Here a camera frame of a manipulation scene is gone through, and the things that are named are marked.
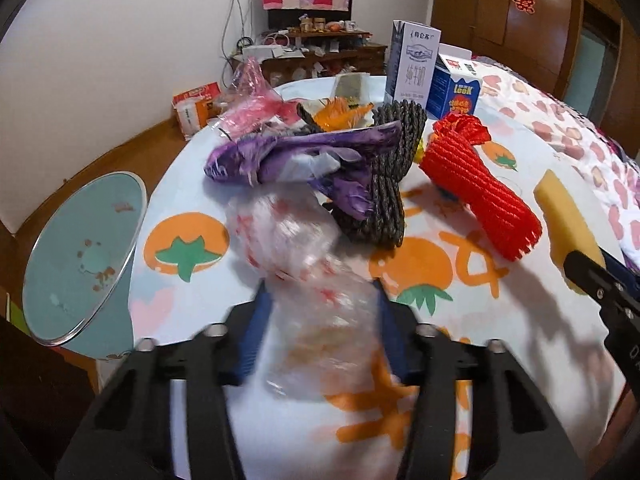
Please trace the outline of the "pink plastic bag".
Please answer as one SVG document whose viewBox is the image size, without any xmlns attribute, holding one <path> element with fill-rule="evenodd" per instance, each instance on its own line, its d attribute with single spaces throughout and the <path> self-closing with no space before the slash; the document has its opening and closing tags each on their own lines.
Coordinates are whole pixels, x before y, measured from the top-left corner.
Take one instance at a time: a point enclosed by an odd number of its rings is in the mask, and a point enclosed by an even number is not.
<svg viewBox="0 0 640 480">
<path fill-rule="evenodd" d="M 286 133 L 303 125 L 297 113 L 299 102 L 283 99 L 270 86 L 256 58 L 247 58 L 239 65 L 231 86 L 217 101 L 222 113 L 214 121 L 214 128 L 226 141 Z"/>
</svg>

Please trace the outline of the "white orange-print bed sheet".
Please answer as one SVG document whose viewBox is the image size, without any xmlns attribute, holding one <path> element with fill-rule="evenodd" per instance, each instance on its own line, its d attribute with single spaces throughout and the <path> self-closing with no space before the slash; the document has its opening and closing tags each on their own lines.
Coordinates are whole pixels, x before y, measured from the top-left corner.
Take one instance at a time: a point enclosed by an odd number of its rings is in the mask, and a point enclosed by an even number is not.
<svg viewBox="0 0 640 480">
<path fill-rule="evenodd" d="M 134 255 L 129 312 L 136 338 L 186 339 L 249 300 L 255 270 L 236 251 L 226 207 L 233 188 L 203 168 L 221 141 L 205 128 L 157 185 Z M 564 283 L 542 238 L 520 261 L 500 258 L 476 220 L 446 200 L 418 168 L 401 183 L 402 245 L 383 250 L 341 242 L 364 278 L 456 339 L 503 339 L 546 396 L 576 452 L 599 441 L 624 378 L 603 347 L 597 305 Z M 248 382 L 229 390 L 245 473 L 251 479 L 391 479 L 407 441 L 416 394 L 390 377 L 380 356 L 347 392 L 279 396 L 267 382 L 278 333 L 270 330 Z"/>
</svg>

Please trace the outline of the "wooden TV cabinet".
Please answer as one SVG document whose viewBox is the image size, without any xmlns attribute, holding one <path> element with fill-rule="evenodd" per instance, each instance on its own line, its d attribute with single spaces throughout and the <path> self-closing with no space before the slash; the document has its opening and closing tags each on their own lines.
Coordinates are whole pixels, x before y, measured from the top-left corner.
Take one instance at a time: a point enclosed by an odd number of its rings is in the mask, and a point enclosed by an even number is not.
<svg viewBox="0 0 640 480">
<path fill-rule="evenodd" d="M 368 32 L 305 32 L 299 29 L 277 30 L 263 34 L 256 44 L 280 44 L 285 54 L 260 63 L 265 80 L 273 87 L 286 82 L 332 77 L 342 73 L 385 74 L 387 47 L 370 40 Z M 231 55 L 231 70 L 244 62 L 242 50 L 252 46 L 239 41 L 238 52 Z"/>
</svg>

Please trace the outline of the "dark seaweed snack packet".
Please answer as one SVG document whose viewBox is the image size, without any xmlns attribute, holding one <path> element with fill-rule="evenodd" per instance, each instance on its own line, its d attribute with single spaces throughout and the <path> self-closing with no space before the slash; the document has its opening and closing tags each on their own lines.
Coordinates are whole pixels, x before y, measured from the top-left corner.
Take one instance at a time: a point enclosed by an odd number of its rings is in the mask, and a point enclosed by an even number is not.
<svg viewBox="0 0 640 480">
<path fill-rule="evenodd" d="M 370 102 L 369 73 L 344 73 L 335 76 L 332 98 L 341 98 L 348 106 L 358 106 Z"/>
</svg>

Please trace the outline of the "pink heart pattern quilt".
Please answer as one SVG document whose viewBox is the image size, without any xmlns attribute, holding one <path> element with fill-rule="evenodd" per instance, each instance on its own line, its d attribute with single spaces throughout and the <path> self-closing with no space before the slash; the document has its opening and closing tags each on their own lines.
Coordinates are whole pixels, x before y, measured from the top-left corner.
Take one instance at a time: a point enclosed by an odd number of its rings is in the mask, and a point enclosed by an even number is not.
<svg viewBox="0 0 640 480">
<path fill-rule="evenodd" d="M 472 64 L 480 102 L 529 128 L 574 167 L 600 202 L 631 269 L 639 269 L 639 167 L 590 119 L 492 58 Z"/>
</svg>

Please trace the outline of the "white router box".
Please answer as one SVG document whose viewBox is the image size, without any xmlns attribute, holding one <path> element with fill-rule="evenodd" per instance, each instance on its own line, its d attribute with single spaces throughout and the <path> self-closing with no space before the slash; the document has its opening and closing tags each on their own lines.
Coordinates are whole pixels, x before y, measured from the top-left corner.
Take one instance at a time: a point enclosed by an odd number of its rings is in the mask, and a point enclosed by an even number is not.
<svg viewBox="0 0 640 480">
<path fill-rule="evenodd" d="M 285 54 L 284 47 L 280 44 L 253 44 L 244 47 L 242 50 L 243 60 L 254 58 L 258 63 L 270 58 L 282 58 Z"/>
</svg>

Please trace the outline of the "blue Look milk carton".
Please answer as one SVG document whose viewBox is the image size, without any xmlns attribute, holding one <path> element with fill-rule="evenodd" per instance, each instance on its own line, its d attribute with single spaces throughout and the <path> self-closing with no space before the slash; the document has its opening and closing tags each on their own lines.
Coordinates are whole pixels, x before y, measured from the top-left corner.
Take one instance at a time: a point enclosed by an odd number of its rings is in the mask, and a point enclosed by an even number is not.
<svg viewBox="0 0 640 480">
<path fill-rule="evenodd" d="M 471 60 L 440 54 L 426 102 L 427 113 L 436 118 L 449 113 L 473 115 L 481 86 L 482 77 Z"/>
</svg>

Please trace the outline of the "orange snack wrapper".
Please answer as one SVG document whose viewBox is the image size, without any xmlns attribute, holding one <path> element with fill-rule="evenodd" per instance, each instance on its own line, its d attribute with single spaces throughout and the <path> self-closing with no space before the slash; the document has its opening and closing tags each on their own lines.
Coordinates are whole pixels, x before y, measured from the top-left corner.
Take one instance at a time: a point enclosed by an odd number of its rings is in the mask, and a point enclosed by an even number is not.
<svg viewBox="0 0 640 480">
<path fill-rule="evenodd" d="M 329 99 L 325 107 L 312 116 L 314 122 L 325 132 L 356 128 L 374 105 L 350 106 L 345 98 Z"/>
</svg>

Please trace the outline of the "orange white box on floor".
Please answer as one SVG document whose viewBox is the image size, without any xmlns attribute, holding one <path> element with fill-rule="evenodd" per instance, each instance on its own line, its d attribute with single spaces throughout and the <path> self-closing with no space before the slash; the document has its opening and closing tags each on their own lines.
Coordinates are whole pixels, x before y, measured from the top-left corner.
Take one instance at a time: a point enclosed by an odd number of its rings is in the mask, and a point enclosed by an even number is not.
<svg viewBox="0 0 640 480">
<path fill-rule="evenodd" d="M 217 101 L 219 95 L 218 84 L 210 82 L 172 97 L 171 104 L 178 125 L 187 141 L 220 114 L 221 108 Z"/>
</svg>

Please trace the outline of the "tall white milk carton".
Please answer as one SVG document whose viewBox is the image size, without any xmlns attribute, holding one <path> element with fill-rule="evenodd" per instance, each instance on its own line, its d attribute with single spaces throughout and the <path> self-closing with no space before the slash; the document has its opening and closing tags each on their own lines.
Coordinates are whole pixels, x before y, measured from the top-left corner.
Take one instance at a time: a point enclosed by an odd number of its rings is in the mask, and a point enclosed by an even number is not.
<svg viewBox="0 0 640 480">
<path fill-rule="evenodd" d="M 424 24 L 393 22 L 384 102 L 415 102 L 426 107 L 440 43 L 440 30 Z"/>
</svg>

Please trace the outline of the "light blue trash bin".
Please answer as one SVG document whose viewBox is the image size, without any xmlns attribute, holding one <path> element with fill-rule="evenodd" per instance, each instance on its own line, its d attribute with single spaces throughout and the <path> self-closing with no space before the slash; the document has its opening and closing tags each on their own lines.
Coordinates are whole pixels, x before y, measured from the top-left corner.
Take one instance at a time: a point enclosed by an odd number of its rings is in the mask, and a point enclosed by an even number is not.
<svg viewBox="0 0 640 480">
<path fill-rule="evenodd" d="M 115 171 L 78 188 L 52 214 L 29 255 L 22 292 L 38 344 L 96 360 L 132 349 L 129 284 L 147 206 L 143 180 Z"/>
</svg>

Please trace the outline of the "wooden wardrobe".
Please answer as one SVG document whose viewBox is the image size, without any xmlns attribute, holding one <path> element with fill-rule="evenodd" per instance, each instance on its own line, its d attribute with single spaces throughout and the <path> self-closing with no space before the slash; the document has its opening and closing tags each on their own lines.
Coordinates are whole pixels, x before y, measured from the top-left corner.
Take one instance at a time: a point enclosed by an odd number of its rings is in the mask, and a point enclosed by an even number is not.
<svg viewBox="0 0 640 480">
<path fill-rule="evenodd" d="M 587 116 L 638 153 L 639 34 L 615 0 L 434 0 L 432 24 L 567 104 L 587 88 Z"/>
</svg>

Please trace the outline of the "purple crumpled plastic bag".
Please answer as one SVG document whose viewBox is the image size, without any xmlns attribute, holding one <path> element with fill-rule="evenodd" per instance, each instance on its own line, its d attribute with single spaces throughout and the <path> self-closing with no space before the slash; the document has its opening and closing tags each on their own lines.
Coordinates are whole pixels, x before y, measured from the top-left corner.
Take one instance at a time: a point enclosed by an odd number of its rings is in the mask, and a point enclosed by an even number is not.
<svg viewBox="0 0 640 480">
<path fill-rule="evenodd" d="M 309 134 L 248 134 L 214 148 L 204 167 L 215 182 L 256 188 L 307 183 L 352 218 L 373 210 L 369 191 L 376 156 L 396 148 L 401 123 Z"/>
</svg>

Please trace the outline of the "yellow sponge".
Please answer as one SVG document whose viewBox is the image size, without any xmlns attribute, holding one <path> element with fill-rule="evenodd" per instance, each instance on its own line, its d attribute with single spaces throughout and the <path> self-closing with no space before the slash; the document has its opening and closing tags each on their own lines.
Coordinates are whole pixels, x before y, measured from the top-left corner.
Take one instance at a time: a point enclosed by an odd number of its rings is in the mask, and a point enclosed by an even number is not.
<svg viewBox="0 0 640 480">
<path fill-rule="evenodd" d="M 556 174 L 548 169 L 534 188 L 535 200 L 544 214 L 550 240 L 550 258 L 559 269 L 567 287 L 585 295 L 564 272 L 566 256 L 573 250 L 582 252 L 592 261 L 605 266 L 605 260 L 596 238 L 580 213 L 572 196 Z"/>
</svg>

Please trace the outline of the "clear plastic bag red print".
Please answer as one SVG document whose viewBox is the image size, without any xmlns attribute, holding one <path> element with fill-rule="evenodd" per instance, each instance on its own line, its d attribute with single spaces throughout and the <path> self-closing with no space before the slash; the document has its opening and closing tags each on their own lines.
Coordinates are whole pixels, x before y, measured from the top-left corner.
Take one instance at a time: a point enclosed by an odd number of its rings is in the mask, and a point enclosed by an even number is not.
<svg viewBox="0 0 640 480">
<path fill-rule="evenodd" d="M 261 188 L 227 210 L 235 248 L 273 300 L 266 382 L 317 400 L 367 385 L 378 351 L 378 291 L 337 257 L 341 231 L 310 188 Z"/>
</svg>

